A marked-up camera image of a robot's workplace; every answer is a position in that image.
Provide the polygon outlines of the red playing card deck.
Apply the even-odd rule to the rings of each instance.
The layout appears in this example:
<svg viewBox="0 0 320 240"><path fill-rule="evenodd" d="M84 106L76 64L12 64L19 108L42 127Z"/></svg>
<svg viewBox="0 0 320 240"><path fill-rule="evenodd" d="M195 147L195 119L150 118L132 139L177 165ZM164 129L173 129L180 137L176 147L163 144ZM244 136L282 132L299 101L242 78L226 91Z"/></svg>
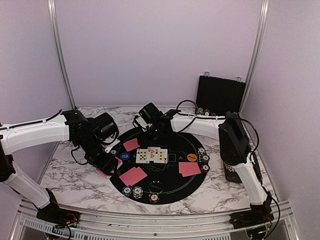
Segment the red playing card deck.
<svg viewBox="0 0 320 240"><path fill-rule="evenodd" d="M118 170L122 166L122 164L123 164L123 161L121 159L118 159L118 164L116 169ZM112 177L112 175L107 175L106 173L102 172L99 169L96 169L95 171L106 179L110 179Z"/></svg>

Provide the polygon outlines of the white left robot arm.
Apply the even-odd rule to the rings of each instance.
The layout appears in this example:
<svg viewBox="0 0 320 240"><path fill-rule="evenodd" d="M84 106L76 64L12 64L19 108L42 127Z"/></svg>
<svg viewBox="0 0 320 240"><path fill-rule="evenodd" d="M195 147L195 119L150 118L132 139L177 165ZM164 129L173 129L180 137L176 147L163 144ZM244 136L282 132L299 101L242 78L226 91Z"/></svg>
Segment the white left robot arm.
<svg viewBox="0 0 320 240"><path fill-rule="evenodd" d="M60 208L51 190L41 187L14 162L13 153L54 142L71 142L84 151L87 163L112 176L118 160L107 147L116 142L119 129L114 119L103 113L85 117L79 110L60 110L52 117L5 124L0 128L0 181L30 200L38 215L58 223L73 212Z"/></svg>

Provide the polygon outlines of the blue small blind button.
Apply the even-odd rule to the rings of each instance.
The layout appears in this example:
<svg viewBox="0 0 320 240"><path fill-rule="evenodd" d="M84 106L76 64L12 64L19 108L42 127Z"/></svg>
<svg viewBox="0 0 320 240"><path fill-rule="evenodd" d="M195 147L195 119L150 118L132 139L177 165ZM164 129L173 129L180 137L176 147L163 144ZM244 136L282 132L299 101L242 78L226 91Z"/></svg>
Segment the blue small blind button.
<svg viewBox="0 0 320 240"><path fill-rule="evenodd" d="M122 161L128 161L130 159L130 153L129 152L122 152L120 155L119 155L119 158L122 160Z"/></svg>

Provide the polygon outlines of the dealt red card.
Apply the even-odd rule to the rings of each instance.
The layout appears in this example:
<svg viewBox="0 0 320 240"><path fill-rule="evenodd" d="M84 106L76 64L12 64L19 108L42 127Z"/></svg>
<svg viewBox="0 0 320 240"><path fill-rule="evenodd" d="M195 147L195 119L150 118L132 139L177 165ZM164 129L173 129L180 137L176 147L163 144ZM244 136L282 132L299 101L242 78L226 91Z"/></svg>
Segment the dealt red card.
<svg viewBox="0 0 320 240"><path fill-rule="evenodd" d="M132 185L132 173L126 172L119 176L119 179L128 187Z"/></svg>
<svg viewBox="0 0 320 240"><path fill-rule="evenodd" d="M197 162L179 162L178 163L179 173L183 177L189 177L201 174L201 170Z"/></svg>
<svg viewBox="0 0 320 240"><path fill-rule="evenodd" d="M140 147L140 144L138 142L138 139L134 138L124 142L123 146L127 152L130 152L132 150L138 149Z"/></svg>
<svg viewBox="0 0 320 240"><path fill-rule="evenodd" d="M140 182L141 180L143 180L148 176L140 167L133 167L127 172L131 173L131 177L132 177L131 186L137 184L138 182Z"/></svg>

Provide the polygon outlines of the clear round dealer button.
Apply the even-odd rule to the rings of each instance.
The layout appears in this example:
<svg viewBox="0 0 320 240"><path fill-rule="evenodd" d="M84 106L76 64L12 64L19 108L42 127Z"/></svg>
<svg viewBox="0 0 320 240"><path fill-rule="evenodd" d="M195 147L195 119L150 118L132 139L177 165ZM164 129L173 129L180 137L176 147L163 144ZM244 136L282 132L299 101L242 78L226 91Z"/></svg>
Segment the clear round dealer button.
<svg viewBox="0 0 320 240"><path fill-rule="evenodd" d="M148 186L150 193L162 193L164 186L160 181L152 181Z"/></svg>

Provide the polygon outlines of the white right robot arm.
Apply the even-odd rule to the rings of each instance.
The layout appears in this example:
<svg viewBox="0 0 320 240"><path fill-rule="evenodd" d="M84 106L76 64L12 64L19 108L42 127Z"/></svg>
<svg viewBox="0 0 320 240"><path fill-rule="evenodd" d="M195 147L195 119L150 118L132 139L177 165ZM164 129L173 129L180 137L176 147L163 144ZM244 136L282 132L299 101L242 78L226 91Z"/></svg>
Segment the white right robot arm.
<svg viewBox="0 0 320 240"><path fill-rule="evenodd" d="M169 132L185 132L218 140L223 163L235 170L250 201L250 210L233 213L231 223L258 224L274 219L271 204L275 199L263 184L255 150L251 149L243 126L248 120L240 118L236 112L227 112L224 116L205 116L175 108L162 113L153 103L148 103L134 121L152 140Z"/></svg>

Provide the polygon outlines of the orange big blind button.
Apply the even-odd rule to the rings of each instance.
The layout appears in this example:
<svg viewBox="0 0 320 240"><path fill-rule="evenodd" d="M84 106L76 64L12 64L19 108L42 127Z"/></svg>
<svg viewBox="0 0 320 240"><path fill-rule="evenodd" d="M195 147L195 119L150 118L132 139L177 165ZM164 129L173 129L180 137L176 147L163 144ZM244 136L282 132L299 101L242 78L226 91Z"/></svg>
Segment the orange big blind button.
<svg viewBox="0 0 320 240"><path fill-rule="evenodd" d="M186 159L189 161L189 162L196 162L198 160L198 156L194 153L190 153L187 155Z"/></svg>

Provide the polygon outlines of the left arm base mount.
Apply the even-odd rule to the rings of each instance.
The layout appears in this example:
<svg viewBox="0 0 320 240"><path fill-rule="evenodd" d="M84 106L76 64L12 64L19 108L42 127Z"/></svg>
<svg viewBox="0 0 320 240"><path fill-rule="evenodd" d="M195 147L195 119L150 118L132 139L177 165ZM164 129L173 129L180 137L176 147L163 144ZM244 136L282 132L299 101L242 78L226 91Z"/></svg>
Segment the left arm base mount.
<svg viewBox="0 0 320 240"><path fill-rule="evenodd" d="M37 207L36 217L40 220L54 223L58 226L77 225L80 218L78 211L60 208L56 202L50 202L43 208Z"/></svg>

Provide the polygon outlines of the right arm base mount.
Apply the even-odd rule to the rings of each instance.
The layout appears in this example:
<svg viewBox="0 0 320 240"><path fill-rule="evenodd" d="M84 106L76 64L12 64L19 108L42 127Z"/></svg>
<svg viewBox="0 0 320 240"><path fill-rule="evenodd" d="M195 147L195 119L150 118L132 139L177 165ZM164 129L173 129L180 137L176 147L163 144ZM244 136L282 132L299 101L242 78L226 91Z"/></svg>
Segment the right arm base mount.
<svg viewBox="0 0 320 240"><path fill-rule="evenodd" d="M250 210L232 213L230 215L229 223L233 225L234 229L240 229L268 223L274 219L270 206L251 205Z"/></svg>

